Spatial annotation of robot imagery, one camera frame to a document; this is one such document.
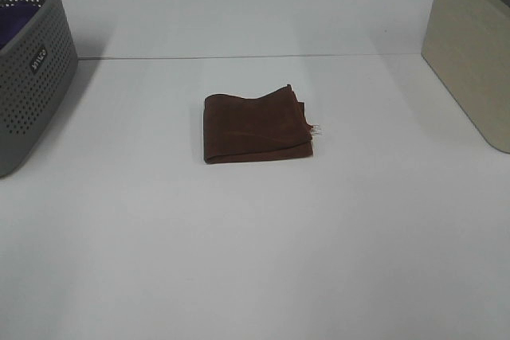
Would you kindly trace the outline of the brown towel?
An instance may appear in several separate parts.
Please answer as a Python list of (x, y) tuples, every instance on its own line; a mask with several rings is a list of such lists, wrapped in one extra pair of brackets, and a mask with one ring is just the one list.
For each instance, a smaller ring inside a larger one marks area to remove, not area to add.
[(213, 94), (204, 100), (207, 164), (267, 162), (313, 156), (313, 126), (291, 85), (265, 96)]

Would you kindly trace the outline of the grey perforated laundry basket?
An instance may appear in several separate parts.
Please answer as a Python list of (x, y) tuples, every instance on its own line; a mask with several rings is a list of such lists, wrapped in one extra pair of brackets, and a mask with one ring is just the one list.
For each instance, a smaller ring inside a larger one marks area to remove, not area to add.
[(35, 31), (1, 49), (1, 175), (29, 156), (61, 105), (77, 70), (77, 51), (61, 0), (42, 4)]

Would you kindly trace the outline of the beige storage box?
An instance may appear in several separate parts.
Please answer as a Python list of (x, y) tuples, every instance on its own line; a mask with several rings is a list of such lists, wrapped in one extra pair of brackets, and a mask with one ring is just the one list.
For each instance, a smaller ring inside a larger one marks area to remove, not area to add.
[(509, 0), (433, 0), (422, 57), (484, 140), (509, 151)]

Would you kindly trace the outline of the purple cloth in basket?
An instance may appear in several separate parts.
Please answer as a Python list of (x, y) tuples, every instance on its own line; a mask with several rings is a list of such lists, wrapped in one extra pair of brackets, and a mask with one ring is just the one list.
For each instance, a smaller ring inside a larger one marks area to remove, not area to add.
[(41, 21), (42, 4), (15, 2), (1, 7), (1, 49), (27, 37)]

